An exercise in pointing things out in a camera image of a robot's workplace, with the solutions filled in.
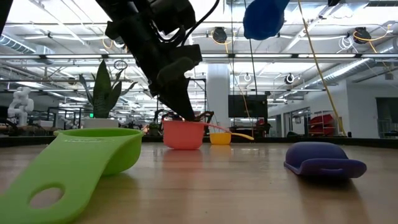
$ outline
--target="potted plant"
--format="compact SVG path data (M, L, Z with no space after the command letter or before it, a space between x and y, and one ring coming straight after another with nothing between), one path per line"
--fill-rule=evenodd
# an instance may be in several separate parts
M123 70L116 74L115 82L111 83L111 77L103 60L99 65L97 76L93 75L95 85L93 95L87 87L83 75L79 75L79 81L86 90L87 99L93 105L94 118L85 121L86 128L117 128L118 121L108 119L109 112L116 106L120 96L127 94L137 82L133 82L127 90L122 91L122 82L119 82Z
M150 136L159 136L159 124L152 122L149 124L149 130L148 133Z

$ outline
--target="wooden tabletop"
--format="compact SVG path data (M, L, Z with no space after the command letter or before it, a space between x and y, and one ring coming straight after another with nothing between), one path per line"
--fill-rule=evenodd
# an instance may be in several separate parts
M134 167L99 181L74 223L397 223L398 150L343 147L368 171L336 184L285 169L288 146L174 151L144 143ZM0 148L0 193L43 148Z

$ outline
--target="measuring cup handle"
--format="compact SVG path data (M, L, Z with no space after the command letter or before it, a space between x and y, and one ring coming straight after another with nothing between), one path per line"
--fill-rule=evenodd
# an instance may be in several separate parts
M209 126L209 127L212 127L212 128L217 128L217 129L223 130L223 131L225 131L225 132L227 132L227 133L231 133L230 130L228 130L228 129L226 129L226 128L223 128L223 127L221 127L221 126L217 126L217 125L214 125L214 124L207 124L207 123L204 123L204 125Z

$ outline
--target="blue object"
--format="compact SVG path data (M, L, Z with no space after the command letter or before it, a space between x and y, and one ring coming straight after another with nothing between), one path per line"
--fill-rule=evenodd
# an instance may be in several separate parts
M278 34L285 21L289 0L254 0L243 17L244 36L265 40Z
M325 142L299 142L289 147L284 162L297 175L325 175L358 178L366 172L366 164L348 159L337 145Z

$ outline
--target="pillar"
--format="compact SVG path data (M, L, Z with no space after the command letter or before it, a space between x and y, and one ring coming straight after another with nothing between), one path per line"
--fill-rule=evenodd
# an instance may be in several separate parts
M229 67L226 64L209 64L207 72L208 111L214 111L212 124L229 127L228 95L229 95ZM223 132L209 128L211 133Z

